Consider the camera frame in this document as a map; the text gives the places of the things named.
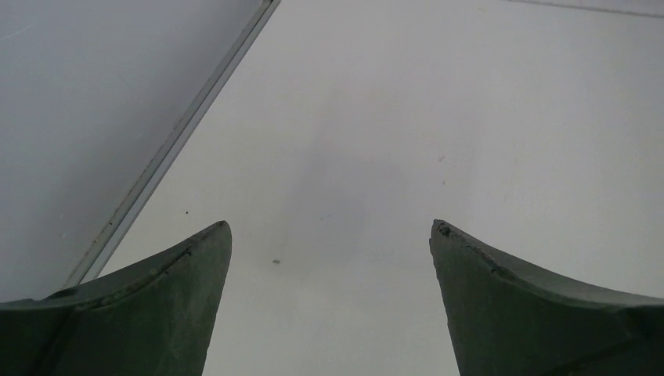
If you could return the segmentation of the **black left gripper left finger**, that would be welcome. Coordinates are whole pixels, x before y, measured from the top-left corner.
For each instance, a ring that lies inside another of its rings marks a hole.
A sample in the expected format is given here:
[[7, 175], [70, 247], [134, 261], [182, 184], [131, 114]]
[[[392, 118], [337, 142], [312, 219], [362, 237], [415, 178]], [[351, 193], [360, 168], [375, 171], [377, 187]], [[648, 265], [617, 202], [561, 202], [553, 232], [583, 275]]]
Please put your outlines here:
[[202, 374], [231, 255], [219, 221], [104, 277], [3, 303], [2, 374]]

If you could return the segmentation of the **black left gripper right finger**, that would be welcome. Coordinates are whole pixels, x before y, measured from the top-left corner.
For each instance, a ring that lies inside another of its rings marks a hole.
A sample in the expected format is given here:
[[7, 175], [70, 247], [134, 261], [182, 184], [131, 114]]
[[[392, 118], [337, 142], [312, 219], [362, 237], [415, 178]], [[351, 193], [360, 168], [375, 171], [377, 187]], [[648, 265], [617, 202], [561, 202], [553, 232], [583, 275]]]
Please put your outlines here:
[[660, 375], [663, 301], [562, 276], [437, 219], [429, 240], [462, 375]]

